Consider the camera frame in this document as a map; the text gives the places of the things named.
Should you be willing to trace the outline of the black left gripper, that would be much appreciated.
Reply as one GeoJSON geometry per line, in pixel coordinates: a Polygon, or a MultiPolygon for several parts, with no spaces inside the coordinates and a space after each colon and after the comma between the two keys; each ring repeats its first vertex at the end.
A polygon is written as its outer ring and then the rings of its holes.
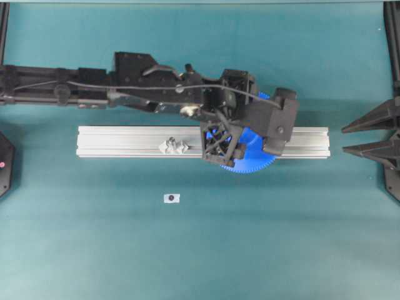
{"type": "Polygon", "coordinates": [[[248,145],[239,142],[243,128],[227,121],[242,118],[246,105],[259,96],[255,77],[247,71],[226,69],[218,79],[203,77],[190,64],[181,78],[188,85],[203,87],[186,89],[191,96],[201,96],[198,104],[186,104],[180,116],[200,123],[202,159],[233,168],[235,159],[244,158],[248,145]]]}

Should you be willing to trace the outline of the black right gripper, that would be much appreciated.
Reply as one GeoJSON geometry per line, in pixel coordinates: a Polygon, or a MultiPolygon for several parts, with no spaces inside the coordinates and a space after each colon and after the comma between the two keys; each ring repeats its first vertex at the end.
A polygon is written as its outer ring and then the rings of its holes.
{"type": "MultiPolygon", "coordinates": [[[[397,129],[399,129],[399,96],[384,101],[363,117],[344,126],[341,132],[397,129]]],[[[399,131],[396,131],[387,141],[346,146],[342,150],[384,165],[386,191],[395,200],[399,200],[399,131]]]]}

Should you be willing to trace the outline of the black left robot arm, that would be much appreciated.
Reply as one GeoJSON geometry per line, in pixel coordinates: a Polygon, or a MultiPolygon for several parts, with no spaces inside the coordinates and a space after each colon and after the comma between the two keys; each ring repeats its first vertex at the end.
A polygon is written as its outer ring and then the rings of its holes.
{"type": "Polygon", "coordinates": [[[229,167],[245,154],[242,133],[265,130],[263,102],[248,72],[227,69],[209,79],[190,64],[180,73],[141,53],[117,52],[112,71],[3,65],[1,103],[170,109],[200,124],[205,160],[229,167]]]}

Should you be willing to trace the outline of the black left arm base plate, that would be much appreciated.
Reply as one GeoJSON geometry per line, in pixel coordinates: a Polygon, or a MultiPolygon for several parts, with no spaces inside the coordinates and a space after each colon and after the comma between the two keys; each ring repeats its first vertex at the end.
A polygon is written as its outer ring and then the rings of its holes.
{"type": "Polygon", "coordinates": [[[0,188],[1,188],[1,197],[3,197],[11,188],[15,147],[3,133],[1,133],[0,147],[1,147],[0,188]]]}

